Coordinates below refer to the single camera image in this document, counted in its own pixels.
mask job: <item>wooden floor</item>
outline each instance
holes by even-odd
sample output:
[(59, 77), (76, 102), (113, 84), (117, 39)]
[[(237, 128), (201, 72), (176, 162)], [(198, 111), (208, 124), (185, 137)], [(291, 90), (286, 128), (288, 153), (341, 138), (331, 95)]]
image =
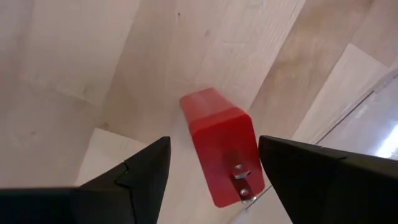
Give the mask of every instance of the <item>wooden floor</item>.
[(159, 223), (228, 223), (178, 99), (212, 86), (257, 135), (316, 143), (397, 73), (397, 23), (395, 0), (0, 0), (0, 186), (79, 184), (167, 135)]

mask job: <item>red block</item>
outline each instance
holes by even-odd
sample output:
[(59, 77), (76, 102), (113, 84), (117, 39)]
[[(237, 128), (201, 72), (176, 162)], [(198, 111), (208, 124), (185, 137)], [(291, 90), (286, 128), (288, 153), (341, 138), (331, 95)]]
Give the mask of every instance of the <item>red block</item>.
[[(265, 185), (250, 116), (214, 88), (184, 96), (180, 106), (215, 205), (243, 200), (242, 189), (261, 193)], [(237, 179), (238, 168), (250, 174)]]

